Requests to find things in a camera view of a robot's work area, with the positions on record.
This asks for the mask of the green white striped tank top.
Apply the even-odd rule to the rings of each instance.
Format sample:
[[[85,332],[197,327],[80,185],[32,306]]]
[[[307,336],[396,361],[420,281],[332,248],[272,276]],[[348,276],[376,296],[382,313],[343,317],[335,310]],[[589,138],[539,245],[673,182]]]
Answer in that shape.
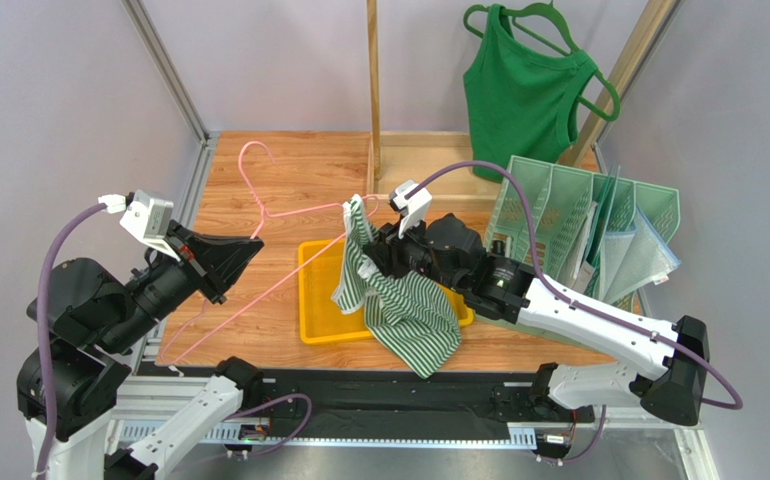
[[[414,272],[395,279],[383,275],[363,252],[378,230],[367,219],[358,194],[342,204],[345,228],[339,283],[332,301],[341,313],[363,312],[377,341],[426,379],[461,345],[457,316],[443,290]]]

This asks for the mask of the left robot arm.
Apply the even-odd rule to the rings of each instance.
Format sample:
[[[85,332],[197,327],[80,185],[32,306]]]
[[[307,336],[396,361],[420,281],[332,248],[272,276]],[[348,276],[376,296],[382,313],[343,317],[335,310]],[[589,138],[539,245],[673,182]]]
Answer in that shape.
[[[127,282],[90,258],[47,268],[48,290],[27,308],[44,328],[42,342],[17,376],[43,478],[163,479],[217,424],[262,399],[262,372],[230,357],[161,427],[107,452],[118,390],[132,372],[120,356],[193,294],[223,302],[263,247],[258,238],[201,235],[178,222],[167,239],[172,253],[147,254]]]

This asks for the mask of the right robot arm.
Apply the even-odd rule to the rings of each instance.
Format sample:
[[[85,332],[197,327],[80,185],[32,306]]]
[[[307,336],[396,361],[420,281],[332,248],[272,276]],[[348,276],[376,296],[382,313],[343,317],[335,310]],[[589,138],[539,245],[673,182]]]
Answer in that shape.
[[[577,293],[488,251],[453,214],[405,233],[386,224],[371,239],[362,250],[386,277],[417,274],[461,295],[484,317],[549,331],[613,357],[587,367],[541,365],[534,401],[566,410],[638,404],[666,422],[698,424],[709,356],[702,321],[649,318]]]

